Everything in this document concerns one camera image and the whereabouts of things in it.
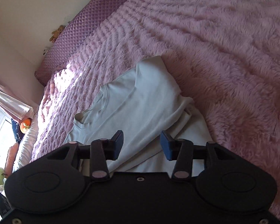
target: white lace curtain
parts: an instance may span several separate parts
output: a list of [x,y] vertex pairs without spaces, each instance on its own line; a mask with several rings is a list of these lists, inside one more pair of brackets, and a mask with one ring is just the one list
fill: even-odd
[[0,108],[18,123],[33,118],[37,110],[36,105],[33,108],[22,101],[9,88],[0,84]]

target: pink fluffy blanket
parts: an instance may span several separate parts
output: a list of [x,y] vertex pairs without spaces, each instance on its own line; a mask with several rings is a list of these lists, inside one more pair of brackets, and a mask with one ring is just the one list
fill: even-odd
[[128,0],[48,82],[32,160],[63,143],[100,85],[155,55],[213,139],[276,179],[280,218],[280,0]]

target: window pane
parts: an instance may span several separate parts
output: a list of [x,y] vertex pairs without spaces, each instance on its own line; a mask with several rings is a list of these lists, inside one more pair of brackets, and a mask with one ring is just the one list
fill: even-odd
[[15,144],[11,123],[4,121],[0,129],[0,167],[5,167],[8,150]]

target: beige wall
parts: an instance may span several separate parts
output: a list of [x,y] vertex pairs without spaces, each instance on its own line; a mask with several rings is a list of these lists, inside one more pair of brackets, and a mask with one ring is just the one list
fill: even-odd
[[19,98],[39,105],[44,87],[34,77],[34,71],[35,66],[0,36],[0,82]]
[[67,25],[90,0],[0,0],[0,35],[35,66],[51,32]]

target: orange plush toy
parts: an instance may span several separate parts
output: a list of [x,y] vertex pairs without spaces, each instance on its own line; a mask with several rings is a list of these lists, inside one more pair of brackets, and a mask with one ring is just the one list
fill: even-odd
[[26,134],[27,130],[29,130],[31,126],[31,120],[26,119],[20,124],[20,130],[23,134]]
[[60,25],[57,30],[52,32],[53,36],[50,38],[50,41],[52,41],[52,43],[54,43],[63,30],[64,30],[64,26]]

